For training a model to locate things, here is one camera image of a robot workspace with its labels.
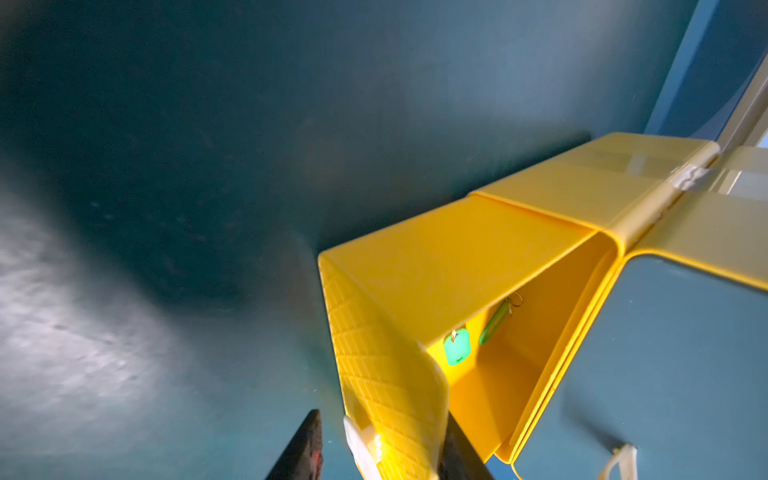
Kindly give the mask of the yellow bottom drawer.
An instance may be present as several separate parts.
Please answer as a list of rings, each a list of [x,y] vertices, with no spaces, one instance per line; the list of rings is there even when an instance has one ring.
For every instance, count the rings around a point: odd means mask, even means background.
[[[319,255],[346,414],[366,479],[434,479],[448,414],[513,463],[615,265],[606,234],[471,195]],[[524,299],[485,345],[501,302]],[[471,355],[443,340],[466,327]]]

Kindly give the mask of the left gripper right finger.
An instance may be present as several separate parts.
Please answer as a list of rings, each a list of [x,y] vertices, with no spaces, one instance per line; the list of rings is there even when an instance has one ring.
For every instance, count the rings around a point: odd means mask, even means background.
[[[448,414],[438,476],[440,480],[494,479],[451,414]]]

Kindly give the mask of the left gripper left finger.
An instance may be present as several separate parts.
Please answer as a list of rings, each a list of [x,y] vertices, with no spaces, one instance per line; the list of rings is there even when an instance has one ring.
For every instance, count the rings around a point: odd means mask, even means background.
[[[266,480],[320,480],[323,468],[322,416],[310,410],[265,477]]]

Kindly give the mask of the yellow drawer cabinet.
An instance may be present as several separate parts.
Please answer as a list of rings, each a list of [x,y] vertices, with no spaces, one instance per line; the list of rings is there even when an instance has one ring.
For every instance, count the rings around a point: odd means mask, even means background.
[[[766,477],[764,150],[614,133],[480,194],[618,250],[513,444],[517,477]]]

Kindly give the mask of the key with green tag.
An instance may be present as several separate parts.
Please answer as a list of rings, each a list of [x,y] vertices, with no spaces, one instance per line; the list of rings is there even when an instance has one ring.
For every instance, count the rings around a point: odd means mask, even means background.
[[[453,330],[443,340],[448,366],[457,366],[471,355],[471,335],[466,327]]]

